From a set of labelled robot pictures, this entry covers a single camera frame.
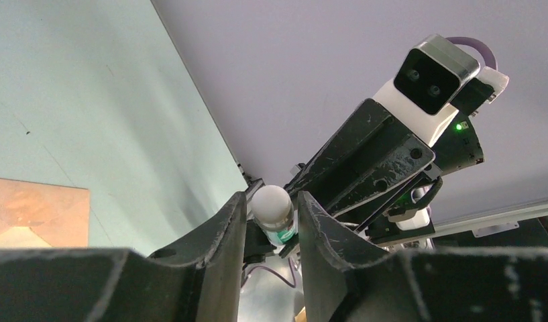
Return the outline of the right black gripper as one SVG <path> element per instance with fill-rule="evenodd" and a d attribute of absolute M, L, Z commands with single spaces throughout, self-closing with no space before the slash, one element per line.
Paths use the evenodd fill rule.
<path fill-rule="evenodd" d="M 431 201 L 448 174 L 481 164 L 484 153 L 466 115 L 458 115 L 433 149 L 413 134 L 370 139 L 392 117 L 373 99 L 362 101 L 305 167 L 285 186 L 291 197 L 308 191 L 337 215 L 381 197 L 379 209 L 353 210 L 354 231 L 376 245 L 394 245 L 435 233 Z"/>

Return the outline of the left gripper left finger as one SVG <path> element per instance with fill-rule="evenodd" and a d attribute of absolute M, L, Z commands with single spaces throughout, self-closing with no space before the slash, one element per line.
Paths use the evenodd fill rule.
<path fill-rule="evenodd" d="M 126 248 L 0 249 L 0 321 L 235 321 L 246 197 L 148 257 Z"/>

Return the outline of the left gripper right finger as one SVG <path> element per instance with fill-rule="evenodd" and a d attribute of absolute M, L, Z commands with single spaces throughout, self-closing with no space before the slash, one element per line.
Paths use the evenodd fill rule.
<path fill-rule="evenodd" d="M 548 321 L 548 248 L 387 252 L 297 197 L 308 321 Z"/>

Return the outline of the white green glue stick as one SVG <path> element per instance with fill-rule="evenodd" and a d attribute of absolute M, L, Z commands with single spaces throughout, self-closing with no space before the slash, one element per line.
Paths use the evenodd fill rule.
<path fill-rule="evenodd" d="M 280 186 L 259 188 L 250 199 L 254 221 L 275 246 L 283 246 L 297 234 L 296 213 L 290 195 Z"/>

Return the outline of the tan paper envelope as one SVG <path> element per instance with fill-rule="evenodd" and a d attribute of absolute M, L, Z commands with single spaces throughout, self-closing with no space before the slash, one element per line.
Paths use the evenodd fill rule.
<path fill-rule="evenodd" d="M 85 248 L 87 189 L 0 178 L 0 248 Z"/>

